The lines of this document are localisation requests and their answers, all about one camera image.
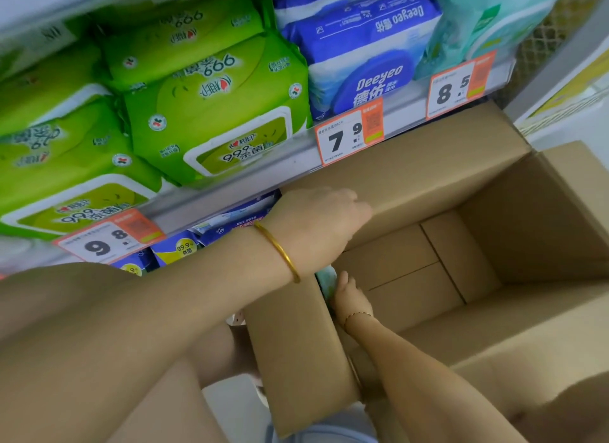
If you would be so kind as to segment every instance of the orange price tag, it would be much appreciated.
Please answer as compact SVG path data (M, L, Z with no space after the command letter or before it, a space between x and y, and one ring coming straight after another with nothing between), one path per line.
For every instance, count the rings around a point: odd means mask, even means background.
M385 139L383 98L316 125L315 135L324 166L380 143Z
M434 75L429 83L427 120L480 98L487 87L497 51Z
M165 234L139 210L127 209L53 244L87 262L112 263L163 239Z

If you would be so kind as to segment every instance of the teal package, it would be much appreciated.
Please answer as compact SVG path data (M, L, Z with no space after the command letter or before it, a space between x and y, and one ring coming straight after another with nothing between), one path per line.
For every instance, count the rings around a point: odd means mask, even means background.
M137 276L143 276L158 268L156 258L148 247L121 258L111 265Z
M437 0L443 15L415 79L499 50L508 53L552 10L556 0Z
M167 266L181 258L194 254L202 248L199 236L190 230L182 231L170 238L153 244L152 252L159 266Z

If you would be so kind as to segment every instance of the thin bracelet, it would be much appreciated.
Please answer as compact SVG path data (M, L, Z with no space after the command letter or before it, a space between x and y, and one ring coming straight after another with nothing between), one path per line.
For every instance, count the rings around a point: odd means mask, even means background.
M349 316L347 316L347 317L345 318L345 320L343 321L342 328L343 328L343 329L345 328L345 326L346 326L346 322L347 322L347 320L348 320L348 319L349 319L351 316L355 316L355 315L357 315L357 314L367 314L367 315L368 315L368 316L370 316L371 318L374 318L374 316L372 316L372 315L371 315L371 314L369 314L369 313L366 313L365 311L356 311L355 313L351 313Z
M271 235L270 231L268 231L266 228L264 228L260 224L260 222L256 222L254 224L254 227L256 227L258 229L258 231L260 231L264 235L264 237L267 238L271 244L273 244L273 247L275 247L277 249L277 252L279 252L281 257L285 260L285 263L287 263L287 266L290 267L290 270L292 271L292 275L294 276L294 282L296 284L300 283L300 275L296 271L296 267L294 266L294 263L292 263L292 260L288 257L285 250L283 250L283 247L277 242L275 237L273 235Z

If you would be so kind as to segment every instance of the box flap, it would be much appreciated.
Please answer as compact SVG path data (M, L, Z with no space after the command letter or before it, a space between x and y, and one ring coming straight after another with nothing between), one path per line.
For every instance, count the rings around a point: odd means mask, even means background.
M433 263L366 293L375 317L400 332L463 305L442 263Z
M315 277L255 301L245 317L281 438L359 400L353 370Z
M507 417L609 370L609 281L506 286L401 336L453 368ZM366 399L383 387L368 355L351 359Z
M581 142L518 162L459 207L506 283L609 277L609 173Z
M282 188L351 188L375 216L348 248L460 204L530 152L494 103L466 109L363 150Z
M369 291L438 261L421 226L411 225L343 252L332 264Z
M609 172L582 141L548 149L548 163L585 207L598 233L609 241Z
M457 211L425 220L421 226L466 302L501 287L497 273Z

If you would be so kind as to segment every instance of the wrist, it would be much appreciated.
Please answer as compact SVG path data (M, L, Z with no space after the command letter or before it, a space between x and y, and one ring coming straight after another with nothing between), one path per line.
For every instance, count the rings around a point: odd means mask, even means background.
M248 253L256 261L258 272L263 272L265 278L272 280L269 292L276 287L283 287L293 280L293 274L283 257L271 242L254 227L239 228L232 233L240 235L240 239L248 243Z
M342 326L347 334L357 339L361 333L376 324L379 324L377 318L369 313L361 312L347 316Z

